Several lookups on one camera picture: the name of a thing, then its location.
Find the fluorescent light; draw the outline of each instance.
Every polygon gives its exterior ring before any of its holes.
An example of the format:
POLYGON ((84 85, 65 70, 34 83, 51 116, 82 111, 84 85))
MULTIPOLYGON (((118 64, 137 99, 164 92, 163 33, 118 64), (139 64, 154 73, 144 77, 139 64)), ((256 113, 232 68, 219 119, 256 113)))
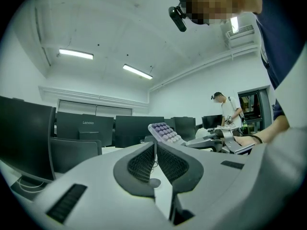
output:
POLYGON ((237 33, 239 31, 238 17, 231 18, 230 21, 231 21, 232 32, 237 33))
POLYGON ((60 48, 59 52, 61 54, 64 54, 64 55, 78 56, 78 57, 82 57, 82 58, 86 58, 86 59, 94 59, 93 54, 88 54, 88 53, 84 53, 84 52, 80 52, 80 51, 76 51, 76 50, 69 50, 69 49, 60 48))
POLYGON ((124 65, 123 69, 131 71, 131 72, 133 72, 135 74, 138 74, 138 75, 140 75, 142 77, 145 77, 147 79, 152 79, 153 78, 152 76, 150 76, 150 75, 148 75, 148 74, 146 74, 146 73, 144 73, 144 72, 142 72, 140 70, 137 70, 137 69, 135 69, 133 67, 130 67, 130 66, 126 65, 126 64, 124 65))

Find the wall molding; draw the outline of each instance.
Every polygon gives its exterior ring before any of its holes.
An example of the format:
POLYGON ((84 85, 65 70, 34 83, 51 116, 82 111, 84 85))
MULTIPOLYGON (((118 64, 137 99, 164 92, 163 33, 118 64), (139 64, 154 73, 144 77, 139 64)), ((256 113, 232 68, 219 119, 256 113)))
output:
POLYGON ((38 86, 40 96, 46 102, 58 102, 59 100, 98 104, 111 107, 121 107, 132 109, 136 113, 148 113, 149 102, 137 102, 127 99, 121 99, 111 96, 91 94, 85 92, 76 92, 65 89, 57 89, 46 86, 38 86))

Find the man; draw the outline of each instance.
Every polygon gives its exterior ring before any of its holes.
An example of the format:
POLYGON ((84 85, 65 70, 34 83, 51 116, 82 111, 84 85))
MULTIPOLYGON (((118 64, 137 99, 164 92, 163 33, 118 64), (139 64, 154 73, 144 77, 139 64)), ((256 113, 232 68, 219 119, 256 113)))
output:
MULTIPOLYGON (((257 18, 266 55, 262 61, 276 89, 285 79, 306 43, 304 24, 295 13, 303 10, 304 0, 187 0, 187 16, 201 23, 204 19, 229 19, 241 12, 252 12, 257 18)), ((276 101, 274 122, 256 134, 263 142, 289 128, 287 118, 276 101)), ((259 141, 253 137, 235 137, 242 146, 259 141)))
POLYGON ((242 126, 240 113, 241 106, 236 102, 234 97, 226 97, 221 92, 216 92, 213 96, 214 102, 222 103, 223 118, 221 126, 242 126))

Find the ceiling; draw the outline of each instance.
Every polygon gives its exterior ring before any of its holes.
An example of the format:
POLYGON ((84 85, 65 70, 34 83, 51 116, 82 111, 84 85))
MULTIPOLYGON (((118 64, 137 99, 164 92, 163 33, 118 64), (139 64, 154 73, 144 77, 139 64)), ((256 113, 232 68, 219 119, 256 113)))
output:
POLYGON ((178 0, 35 2, 41 45, 51 69, 73 66, 85 75, 90 70, 145 88, 228 50, 218 25, 187 21, 187 31, 180 32, 168 15, 168 8, 177 5, 178 0), (59 48, 92 53, 94 60, 59 56, 59 48), (124 64, 150 73, 153 79, 126 72, 124 64))

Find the computer monitor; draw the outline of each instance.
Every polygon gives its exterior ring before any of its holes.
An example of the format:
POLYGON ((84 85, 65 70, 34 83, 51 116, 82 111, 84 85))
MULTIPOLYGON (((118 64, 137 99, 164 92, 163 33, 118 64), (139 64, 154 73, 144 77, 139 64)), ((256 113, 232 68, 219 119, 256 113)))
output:
MULTIPOLYGON (((0 96, 0 110, 0 159, 23 175, 18 180, 22 184, 52 182, 55 108, 0 96)), ((11 188, 21 194, 19 186, 11 188)))
POLYGON ((112 117, 83 114, 79 126, 79 139, 98 139, 103 147, 110 146, 112 144, 113 121, 112 117))
POLYGON ((185 141, 195 139, 196 120, 194 117, 174 117, 175 130, 185 141))
POLYGON ((165 118, 164 122, 166 122, 172 129, 175 129, 174 118, 165 118))
POLYGON ((57 138, 79 139, 81 114, 57 112, 57 138))
POLYGON ((112 144, 114 118, 57 112, 57 137, 101 140, 103 147, 112 144))
POLYGON ((205 129, 216 128, 222 124, 223 115, 213 115, 202 117, 202 125, 205 129))
POLYGON ((162 122, 164 117, 116 116, 115 146, 126 148, 139 144, 145 136, 152 135, 149 124, 162 122))

